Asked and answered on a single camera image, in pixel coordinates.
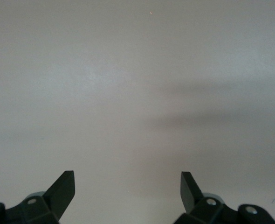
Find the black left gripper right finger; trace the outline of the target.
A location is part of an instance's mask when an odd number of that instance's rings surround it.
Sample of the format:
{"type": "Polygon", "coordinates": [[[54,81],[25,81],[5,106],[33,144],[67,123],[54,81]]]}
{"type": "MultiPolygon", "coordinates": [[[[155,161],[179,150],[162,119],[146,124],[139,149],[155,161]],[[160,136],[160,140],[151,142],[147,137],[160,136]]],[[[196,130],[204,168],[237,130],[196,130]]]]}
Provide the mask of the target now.
{"type": "Polygon", "coordinates": [[[204,195],[190,172],[182,172],[180,196],[186,210],[176,224],[238,224],[238,213],[217,196],[204,195]]]}

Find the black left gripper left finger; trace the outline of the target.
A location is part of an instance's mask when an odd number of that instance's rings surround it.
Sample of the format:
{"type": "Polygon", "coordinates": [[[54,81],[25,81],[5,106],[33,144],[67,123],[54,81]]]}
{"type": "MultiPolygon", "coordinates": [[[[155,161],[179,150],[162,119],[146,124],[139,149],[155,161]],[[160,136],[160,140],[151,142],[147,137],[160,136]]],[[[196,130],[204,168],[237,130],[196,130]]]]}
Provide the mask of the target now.
{"type": "Polygon", "coordinates": [[[74,171],[63,174],[45,192],[29,195],[6,210],[7,224],[58,224],[75,196],[74,171]]]}

